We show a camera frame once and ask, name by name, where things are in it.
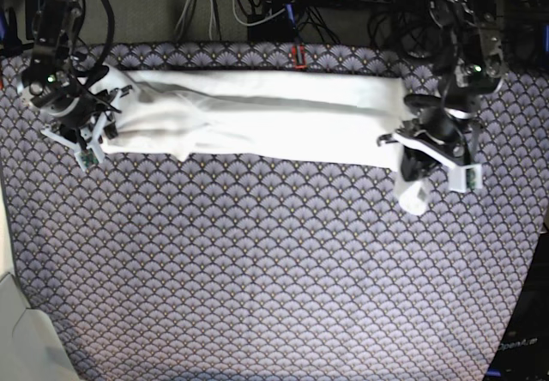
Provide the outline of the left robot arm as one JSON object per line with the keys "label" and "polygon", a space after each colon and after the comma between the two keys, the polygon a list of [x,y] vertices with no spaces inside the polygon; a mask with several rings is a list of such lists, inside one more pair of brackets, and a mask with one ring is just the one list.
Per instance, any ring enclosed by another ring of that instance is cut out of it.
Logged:
{"label": "left robot arm", "polygon": [[444,166],[451,190],[475,190],[482,179],[475,160],[480,98],[496,92],[506,73],[497,0],[429,0],[428,9],[441,33],[432,64],[438,93],[406,95],[411,118],[377,141],[401,145],[404,181],[424,180]]}

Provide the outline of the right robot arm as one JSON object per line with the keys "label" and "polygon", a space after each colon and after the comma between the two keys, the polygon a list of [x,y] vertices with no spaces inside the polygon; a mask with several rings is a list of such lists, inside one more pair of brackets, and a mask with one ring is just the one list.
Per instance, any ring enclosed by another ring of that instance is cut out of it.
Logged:
{"label": "right robot arm", "polygon": [[106,78],[106,64],[115,32],[115,18],[109,0],[100,0],[107,17],[106,42],[91,68],[77,64],[85,55],[76,50],[85,21],[85,0],[44,0],[38,9],[30,64],[21,73],[21,100],[53,119],[45,135],[83,154],[100,154],[104,137],[117,134],[114,100],[119,90],[93,85]]}

